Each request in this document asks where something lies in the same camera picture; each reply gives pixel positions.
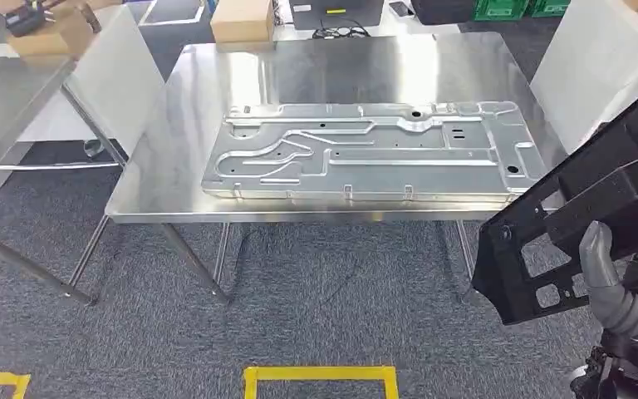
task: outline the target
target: black plastic part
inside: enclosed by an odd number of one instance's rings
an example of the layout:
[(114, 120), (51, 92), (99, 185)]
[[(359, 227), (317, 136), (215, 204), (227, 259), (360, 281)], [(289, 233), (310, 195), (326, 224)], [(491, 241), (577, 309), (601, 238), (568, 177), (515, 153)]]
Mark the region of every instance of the black plastic part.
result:
[[(565, 204), (547, 214), (542, 203), (557, 192)], [(593, 220), (611, 226), (614, 260), (638, 251), (638, 100), (481, 226), (471, 284), (505, 324), (587, 304), (587, 296), (575, 294), (573, 277), (581, 272), (578, 244)], [(532, 276), (522, 248), (543, 234), (572, 259)], [(559, 302), (543, 308), (537, 290), (549, 284)]]
[(26, 36), (45, 24), (45, 10), (26, 4), (7, 13), (6, 27), (14, 37)]

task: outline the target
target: floor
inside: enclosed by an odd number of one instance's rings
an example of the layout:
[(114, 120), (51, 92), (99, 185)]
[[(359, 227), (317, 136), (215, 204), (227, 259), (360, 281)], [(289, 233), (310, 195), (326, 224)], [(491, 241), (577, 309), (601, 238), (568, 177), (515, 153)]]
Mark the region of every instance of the floor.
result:
[[(501, 31), (531, 78), (556, 24), (467, 29)], [(144, 30), (163, 73), (182, 42), (208, 38), (190, 29)], [(25, 161), (77, 157), (77, 143), (44, 144)], [(67, 278), (117, 176), (15, 174), (0, 190), (0, 239)], [(478, 222), (467, 227), (474, 238)], [(220, 225), (179, 228), (211, 264)], [(541, 243), (526, 255), (540, 271), (562, 261)], [(393, 365), (403, 398), (571, 397), (566, 373), (600, 333), (585, 308), (503, 326), (467, 292), (453, 222), (234, 225), (225, 260), (228, 306), (157, 229), (112, 224), (81, 281), (99, 298), (88, 308), (0, 262), (0, 371), (32, 375), (26, 398), (240, 398), (251, 365)], [(375, 382), (261, 382), (258, 397), (382, 394)]]

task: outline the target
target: yellow floor tape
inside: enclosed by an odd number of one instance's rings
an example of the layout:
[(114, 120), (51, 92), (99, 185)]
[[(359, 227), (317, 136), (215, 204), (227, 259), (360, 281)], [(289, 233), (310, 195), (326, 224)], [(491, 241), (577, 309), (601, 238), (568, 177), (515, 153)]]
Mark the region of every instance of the yellow floor tape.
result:
[(385, 399), (398, 399), (394, 367), (248, 367), (244, 399), (256, 399), (258, 381), (278, 380), (383, 380)]
[(30, 374), (18, 376), (10, 372), (0, 372), (0, 385), (13, 385), (16, 387), (13, 392), (13, 399), (23, 399), (30, 381)]

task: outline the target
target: green crate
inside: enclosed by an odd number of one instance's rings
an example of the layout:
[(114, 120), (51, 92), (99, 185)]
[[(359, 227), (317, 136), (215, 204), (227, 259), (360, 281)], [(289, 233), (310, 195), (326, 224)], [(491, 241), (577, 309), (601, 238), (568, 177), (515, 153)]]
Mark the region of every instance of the green crate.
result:
[(477, 0), (474, 21), (513, 21), (522, 18), (528, 0)]
[(533, 17), (560, 17), (571, 0), (536, 0), (530, 7)]

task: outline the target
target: stamped metal sheet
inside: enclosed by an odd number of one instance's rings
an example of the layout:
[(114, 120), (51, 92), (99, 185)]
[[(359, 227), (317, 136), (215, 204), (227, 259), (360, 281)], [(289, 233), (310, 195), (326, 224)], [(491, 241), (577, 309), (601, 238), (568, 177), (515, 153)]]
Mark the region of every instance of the stamped metal sheet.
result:
[(509, 202), (545, 174), (512, 102), (234, 107), (202, 186), (227, 198)]

